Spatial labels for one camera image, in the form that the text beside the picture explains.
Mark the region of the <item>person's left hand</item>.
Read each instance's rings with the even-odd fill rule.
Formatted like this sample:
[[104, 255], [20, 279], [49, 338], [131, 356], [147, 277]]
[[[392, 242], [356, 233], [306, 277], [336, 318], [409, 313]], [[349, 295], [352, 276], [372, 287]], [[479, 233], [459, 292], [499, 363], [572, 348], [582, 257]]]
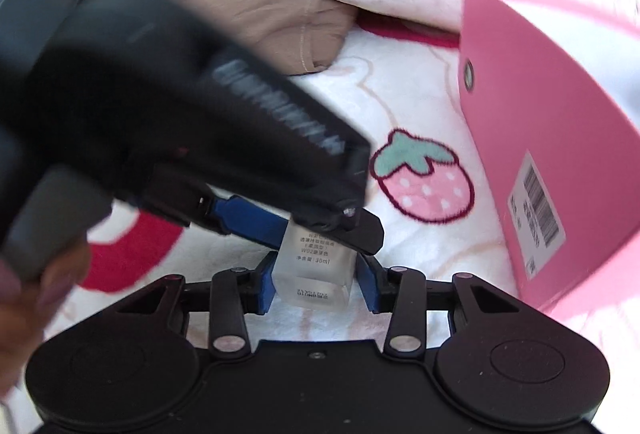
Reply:
[[85, 237], [52, 258], [38, 282], [22, 282], [1, 261], [1, 399], [14, 388], [67, 296], [86, 278], [90, 261]]

